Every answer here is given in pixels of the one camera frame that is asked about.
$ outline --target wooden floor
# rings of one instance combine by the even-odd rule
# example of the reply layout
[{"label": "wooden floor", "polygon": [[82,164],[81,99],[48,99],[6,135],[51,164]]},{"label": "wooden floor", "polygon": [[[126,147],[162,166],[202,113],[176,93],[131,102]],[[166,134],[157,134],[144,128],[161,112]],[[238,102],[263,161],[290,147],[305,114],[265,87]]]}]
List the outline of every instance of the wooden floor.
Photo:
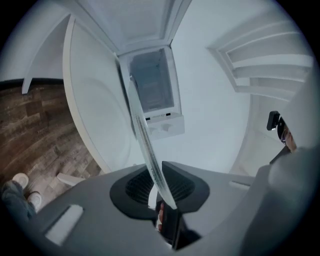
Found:
[{"label": "wooden floor", "polygon": [[63,84],[0,90],[0,186],[17,173],[29,177],[26,196],[42,195],[42,207],[70,187],[61,172],[88,178],[101,172],[71,117]]}]

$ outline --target white sneaker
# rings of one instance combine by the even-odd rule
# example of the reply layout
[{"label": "white sneaker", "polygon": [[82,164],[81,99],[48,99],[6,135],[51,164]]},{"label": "white sneaker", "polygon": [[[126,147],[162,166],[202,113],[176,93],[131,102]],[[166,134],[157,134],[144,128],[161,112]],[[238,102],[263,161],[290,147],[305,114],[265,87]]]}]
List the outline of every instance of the white sneaker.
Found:
[{"label": "white sneaker", "polygon": [[39,192],[32,192],[29,196],[27,201],[31,204],[33,204],[35,211],[37,212],[41,206],[42,202],[42,196],[39,194]]},{"label": "white sneaker", "polygon": [[28,176],[25,175],[25,174],[22,173],[22,172],[14,175],[13,178],[12,178],[12,180],[15,181],[15,182],[18,182],[23,189],[25,189],[26,186],[27,186],[28,183],[29,183],[29,178],[28,178]]}]

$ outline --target door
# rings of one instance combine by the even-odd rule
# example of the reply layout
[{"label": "door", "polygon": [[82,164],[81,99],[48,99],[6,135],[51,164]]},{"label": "door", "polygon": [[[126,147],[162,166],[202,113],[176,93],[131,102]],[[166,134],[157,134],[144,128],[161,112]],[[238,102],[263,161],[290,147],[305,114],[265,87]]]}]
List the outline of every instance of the door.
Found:
[{"label": "door", "polygon": [[55,0],[118,56],[168,46],[191,0]]},{"label": "door", "polygon": [[144,159],[131,128],[116,57],[71,16],[63,46],[68,106],[89,152],[104,172]]}]

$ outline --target person's leg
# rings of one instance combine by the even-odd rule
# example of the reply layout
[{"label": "person's leg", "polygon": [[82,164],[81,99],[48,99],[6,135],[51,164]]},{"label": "person's leg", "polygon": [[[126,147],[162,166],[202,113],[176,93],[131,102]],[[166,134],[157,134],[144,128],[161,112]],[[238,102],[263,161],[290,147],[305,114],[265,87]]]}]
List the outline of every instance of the person's leg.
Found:
[{"label": "person's leg", "polygon": [[18,182],[15,180],[7,181],[2,187],[1,199],[16,222],[21,224],[29,220],[31,207],[24,197],[22,186]]}]

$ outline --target jeans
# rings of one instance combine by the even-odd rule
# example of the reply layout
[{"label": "jeans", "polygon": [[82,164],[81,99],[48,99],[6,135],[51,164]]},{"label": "jeans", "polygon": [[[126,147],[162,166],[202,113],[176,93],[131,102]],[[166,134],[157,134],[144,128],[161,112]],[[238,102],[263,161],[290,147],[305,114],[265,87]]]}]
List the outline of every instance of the jeans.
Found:
[{"label": "jeans", "polygon": [[27,202],[24,197],[22,186],[14,180],[4,184],[1,199],[14,220],[19,224],[29,221],[36,214],[34,205]]}]

